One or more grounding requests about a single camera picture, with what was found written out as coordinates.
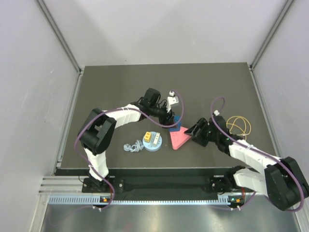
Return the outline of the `blue cube plug adapter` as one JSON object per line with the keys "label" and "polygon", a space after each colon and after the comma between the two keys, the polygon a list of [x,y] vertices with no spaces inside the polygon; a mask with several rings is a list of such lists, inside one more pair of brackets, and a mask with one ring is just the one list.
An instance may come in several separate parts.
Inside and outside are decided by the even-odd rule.
{"label": "blue cube plug adapter", "polygon": [[176,123],[175,126],[173,126],[172,128],[169,128],[169,132],[178,132],[181,129],[181,121],[180,121],[180,116],[175,115],[174,116],[174,123]]}

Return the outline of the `pink triangular power strip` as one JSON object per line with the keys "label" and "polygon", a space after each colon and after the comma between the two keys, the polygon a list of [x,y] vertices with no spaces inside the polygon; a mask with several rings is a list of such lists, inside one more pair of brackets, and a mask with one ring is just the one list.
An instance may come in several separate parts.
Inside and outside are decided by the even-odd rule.
{"label": "pink triangular power strip", "polygon": [[186,130],[188,130],[188,128],[180,127],[179,131],[171,131],[169,133],[173,150],[178,150],[182,145],[191,139],[190,135],[184,133]]}

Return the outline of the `white square charger plug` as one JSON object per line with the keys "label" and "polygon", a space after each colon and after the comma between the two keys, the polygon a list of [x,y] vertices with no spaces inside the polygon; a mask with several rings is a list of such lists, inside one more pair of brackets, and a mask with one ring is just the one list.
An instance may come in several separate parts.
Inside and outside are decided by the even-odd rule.
{"label": "white square charger plug", "polygon": [[154,146],[159,146],[160,144],[160,141],[161,141],[161,135],[159,132],[155,132],[153,134],[153,145]]}

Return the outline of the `yellow plug adapter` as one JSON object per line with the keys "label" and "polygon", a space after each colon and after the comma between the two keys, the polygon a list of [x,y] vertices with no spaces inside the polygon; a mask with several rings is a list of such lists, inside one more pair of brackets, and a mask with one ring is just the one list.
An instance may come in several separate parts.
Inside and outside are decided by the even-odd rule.
{"label": "yellow plug adapter", "polygon": [[151,141],[152,133],[150,131],[147,131],[143,137],[144,141],[146,143],[149,143]]}

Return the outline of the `light blue round socket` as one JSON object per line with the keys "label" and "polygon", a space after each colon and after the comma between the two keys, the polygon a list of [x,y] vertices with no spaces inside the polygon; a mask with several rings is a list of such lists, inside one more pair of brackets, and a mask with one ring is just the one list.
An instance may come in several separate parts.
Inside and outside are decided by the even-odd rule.
{"label": "light blue round socket", "polygon": [[162,145],[162,137],[159,132],[148,131],[142,140],[144,149],[150,152],[158,151]]}

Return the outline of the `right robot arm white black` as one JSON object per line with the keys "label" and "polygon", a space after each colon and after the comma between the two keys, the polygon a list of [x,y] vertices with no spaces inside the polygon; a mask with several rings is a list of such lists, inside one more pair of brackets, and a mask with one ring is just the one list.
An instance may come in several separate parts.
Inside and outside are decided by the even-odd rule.
{"label": "right robot arm white black", "polygon": [[221,152],[246,164],[230,168],[222,183],[213,181],[215,191],[251,189],[263,194],[281,211],[302,205],[308,198],[309,185],[295,159],[281,159],[259,150],[232,134],[222,116],[213,115],[209,120],[200,118],[184,133],[203,147],[215,143]]}

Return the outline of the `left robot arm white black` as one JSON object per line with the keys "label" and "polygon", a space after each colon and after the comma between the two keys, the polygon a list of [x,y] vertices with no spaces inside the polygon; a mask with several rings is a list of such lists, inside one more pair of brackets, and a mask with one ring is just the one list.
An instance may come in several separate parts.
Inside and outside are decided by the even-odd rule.
{"label": "left robot arm white black", "polygon": [[124,107],[106,111],[95,108],[90,112],[78,133],[77,141],[80,141],[87,155],[89,182],[98,191],[106,191],[110,184],[106,177],[109,174],[106,150],[116,128],[150,117],[157,118],[157,125],[163,128],[176,125],[172,106],[179,103],[179,98],[175,91],[170,91],[169,96],[161,102],[160,99],[160,92],[149,88],[144,96]]}

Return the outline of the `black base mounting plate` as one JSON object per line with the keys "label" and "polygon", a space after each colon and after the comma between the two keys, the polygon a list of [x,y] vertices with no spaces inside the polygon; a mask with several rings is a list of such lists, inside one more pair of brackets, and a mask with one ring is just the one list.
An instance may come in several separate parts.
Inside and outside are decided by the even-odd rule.
{"label": "black base mounting plate", "polygon": [[229,168],[110,169],[106,180],[117,197],[147,190],[153,194],[165,190],[187,190],[200,195],[241,192],[241,187],[227,179],[230,171]]}

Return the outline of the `left aluminium frame post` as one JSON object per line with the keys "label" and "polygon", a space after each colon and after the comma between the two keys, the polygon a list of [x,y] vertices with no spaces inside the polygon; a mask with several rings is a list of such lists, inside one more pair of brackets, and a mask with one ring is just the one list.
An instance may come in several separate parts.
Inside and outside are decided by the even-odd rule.
{"label": "left aluminium frame post", "polygon": [[78,74],[82,72],[82,68],[78,64],[77,60],[75,59],[71,49],[69,48],[62,32],[60,31],[56,21],[54,20],[51,12],[49,11],[45,1],[43,0],[35,0],[38,8],[40,9],[41,13],[43,14],[44,18],[46,19],[49,27],[51,28],[53,34],[55,35],[56,39],[58,40],[61,48],[63,49],[64,53],[66,54],[67,58],[69,59],[70,63],[76,70]]}

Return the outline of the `aluminium frame post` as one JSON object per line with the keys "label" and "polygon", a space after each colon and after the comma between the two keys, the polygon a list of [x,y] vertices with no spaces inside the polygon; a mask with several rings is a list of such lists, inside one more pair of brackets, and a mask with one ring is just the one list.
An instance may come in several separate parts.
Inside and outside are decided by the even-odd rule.
{"label": "aluminium frame post", "polygon": [[46,19],[49,27],[51,28],[53,34],[55,35],[56,39],[58,40],[61,48],[63,49],[64,53],[66,54],[67,58],[69,59],[70,63],[76,70],[78,74],[82,72],[82,68],[78,64],[77,60],[75,59],[71,49],[69,48],[62,32],[60,31],[56,21],[54,20],[51,12],[49,11],[45,1],[43,0],[35,0],[38,8],[40,9],[41,13],[43,14],[44,18]]}
{"label": "aluminium frame post", "polygon": [[272,23],[269,32],[267,33],[260,48],[258,49],[257,54],[254,56],[252,63],[248,66],[250,71],[253,72],[255,67],[258,65],[260,59],[262,58],[263,54],[266,52],[268,46],[270,45],[271,41],[275,37],[278,29],[280,28],[281,24],[283,23],[285,17],[289,13],[294,3],[295,3],[295,0],[286,0],[284,2],[283,7],[279,11],[278,16],[276,17],[275,21]]}

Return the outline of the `right aluminium frame post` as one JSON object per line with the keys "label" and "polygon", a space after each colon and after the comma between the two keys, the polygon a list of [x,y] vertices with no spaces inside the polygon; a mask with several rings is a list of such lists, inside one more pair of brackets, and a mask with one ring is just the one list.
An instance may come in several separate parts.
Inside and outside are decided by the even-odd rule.
{"label": "right aluminium frame post", "polygon": [[272,23],[269,32],[267,33],[260,48],[258,49],[257,54],[254,56],[252,63],[248,66],[250,71],[253,72],[255,67],[258,65],[260,59],[262,58],[263,54],[266,52],[268,46],[270,45],[271,41],[275,37],[278,29],[280,28],[281,24],[283,23],[285,17],[289,13],[294,3],[295,3],[295,0],[286,0],[284,2],[283,7],[279,11],[278,16],[276,17],[275,21]]}

